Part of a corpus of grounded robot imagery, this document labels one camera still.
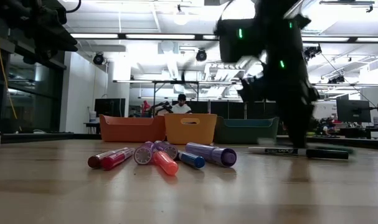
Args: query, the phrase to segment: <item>blue marker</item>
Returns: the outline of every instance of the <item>blue marker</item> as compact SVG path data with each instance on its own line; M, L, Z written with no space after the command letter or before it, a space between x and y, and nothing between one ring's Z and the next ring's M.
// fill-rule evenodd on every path
M179 159L185 164L193 166L197 169L204 167L206 164L206 160L203 157L188 152L179 152Z

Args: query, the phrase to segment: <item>yellow cable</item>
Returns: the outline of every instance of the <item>yellow cable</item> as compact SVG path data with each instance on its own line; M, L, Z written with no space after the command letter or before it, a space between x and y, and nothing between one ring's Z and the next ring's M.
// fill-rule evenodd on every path
M6 76L6 72L4 71L4 65L3 65L3 59L2 59L2 51L1 51L1 45L0 45L0 60L1 60L1 68L2 68L2 73L3 73L3 78L4 78L4 84L6 86L6 89L7 89L7 92L9 93L9 101L10 101L10 105L12 107L12 110L13 110L13 115L14 115L14 118L17 120L17 114L16 114L16 111L14 109L14 106L13 106L13 101L12 101L12 96L9 92L9 84L7 82L7 76Z

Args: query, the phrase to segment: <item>plastic bin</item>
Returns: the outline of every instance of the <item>plastic bin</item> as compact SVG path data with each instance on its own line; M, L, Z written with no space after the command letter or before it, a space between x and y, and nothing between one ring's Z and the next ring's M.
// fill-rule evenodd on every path
M165 127L170 144L211 144L216 114L165 114Z
M214 142L220 144L258 144L258 138L276 139L279 118L224 119L219 116Z
M146 142L165 139L163 116L154 118L119 118L100 115L102 140L106 142Z

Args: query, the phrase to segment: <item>black marker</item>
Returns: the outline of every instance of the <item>black marker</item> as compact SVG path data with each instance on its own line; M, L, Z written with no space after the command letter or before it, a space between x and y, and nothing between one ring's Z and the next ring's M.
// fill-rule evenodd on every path
M349 154L345 151L322 150L322 149L290 149L280 147L250 147L250 152L256 154L273 154L278 156L306 156L320 159L348 159Z

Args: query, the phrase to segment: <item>orange bin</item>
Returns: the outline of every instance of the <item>orange bin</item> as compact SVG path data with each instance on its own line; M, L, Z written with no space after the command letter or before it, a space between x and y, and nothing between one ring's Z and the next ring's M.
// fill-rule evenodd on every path
M166 136L170 144L211 144L216 114L165 114Z
M165 140L163 116L119 118L100 115L102 140L106 142L146 142Z

